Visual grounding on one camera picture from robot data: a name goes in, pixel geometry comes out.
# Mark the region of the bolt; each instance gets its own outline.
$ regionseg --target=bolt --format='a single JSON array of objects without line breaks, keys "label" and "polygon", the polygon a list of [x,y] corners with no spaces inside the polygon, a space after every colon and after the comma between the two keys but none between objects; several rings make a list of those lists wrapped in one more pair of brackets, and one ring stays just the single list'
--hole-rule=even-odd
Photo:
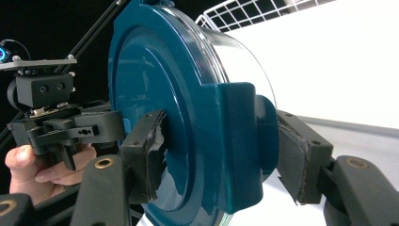
[{"label": "bolt", "polygon": [[22,60],[21,60],[20,56],[15,55],[12,57],[12,61],[17,62],[17,61],[22,61]]},{"label": "bolt", "polygon": [[46,93],[49,90],[49,88],[46,85],[43,85],[40,87],[40,92],[41,93]]}]

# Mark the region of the human hand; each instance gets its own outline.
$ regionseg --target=human hand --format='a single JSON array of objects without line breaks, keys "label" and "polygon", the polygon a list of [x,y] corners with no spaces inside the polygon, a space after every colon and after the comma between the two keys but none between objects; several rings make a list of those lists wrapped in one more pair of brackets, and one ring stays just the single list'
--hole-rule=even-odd
[{"label": "human hand", "polygon": [[78,145],[78,150],[73,156],[76,171],[67,169],[63,162],[43,169],[30,145],[10,150],[6,156],[11,171],[9,193],[27,194],[33,204],[38,204],[62,193],[64,186],[80,183],[86,164],[96,157],[96,152],[90,145]]}]

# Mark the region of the finger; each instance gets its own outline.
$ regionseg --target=finger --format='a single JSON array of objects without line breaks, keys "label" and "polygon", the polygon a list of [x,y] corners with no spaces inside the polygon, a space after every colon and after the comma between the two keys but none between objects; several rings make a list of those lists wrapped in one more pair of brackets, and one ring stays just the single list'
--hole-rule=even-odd
[{"label": "finger", "polygon": [[10,150],[6,156],[6,165],[11,171],[12,179],[21,183],[34,178],[39,171],[35,160],[36,156],[30,145]]},{"label": "finger", "polygon": [[[79,171],[86,167],[88,162],[96,157],[96,151],[93,147],[89,146],[84,148],[80,153],[73,156],[73,161],[76,166],[76,171]],[[38,182],[49,182],[65,177],[75,171],[69,170],[65,167],[64,162],[60,162],[49,169],[42,170],[36,176]]]},{"label": "finger", "polygon": [[84,150],[84,149],[87,148],[87,147],[91,147],[91,143],[87,143],[87,144],[78,143],[78,144],[76,144],[76,149],[77,149],[79,152],[82,151],[82,150]]},{"label": "finger", "polygon": [[51,182],[53,184],[58,184],[62,186],[73,186],[79,184],[82,181],[84,172],[85,169],[80,169],[79,171],[75,171],[71,174],[68,174],[67,176],[54,179]]}]

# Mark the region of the white wire rack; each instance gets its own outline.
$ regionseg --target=white wire rack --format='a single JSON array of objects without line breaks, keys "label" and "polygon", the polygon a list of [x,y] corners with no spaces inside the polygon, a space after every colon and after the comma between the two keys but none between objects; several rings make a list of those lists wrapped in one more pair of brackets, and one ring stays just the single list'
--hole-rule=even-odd
[{"label": "white wire rack", "polygon": [[227,0],[203,12],[196,24],[227,32],[334,0]]}]

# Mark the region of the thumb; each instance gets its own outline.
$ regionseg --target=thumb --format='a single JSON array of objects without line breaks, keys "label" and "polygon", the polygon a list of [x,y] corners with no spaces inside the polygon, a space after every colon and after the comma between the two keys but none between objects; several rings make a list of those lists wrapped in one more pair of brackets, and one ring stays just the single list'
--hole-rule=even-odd
[{"label": "thumb", "polygon": [[30,145],[10,150],[6,156],[6,165],[11,171],[12,180],[21,183],[35,178],[39,171],[35,159],[36,156]]}]

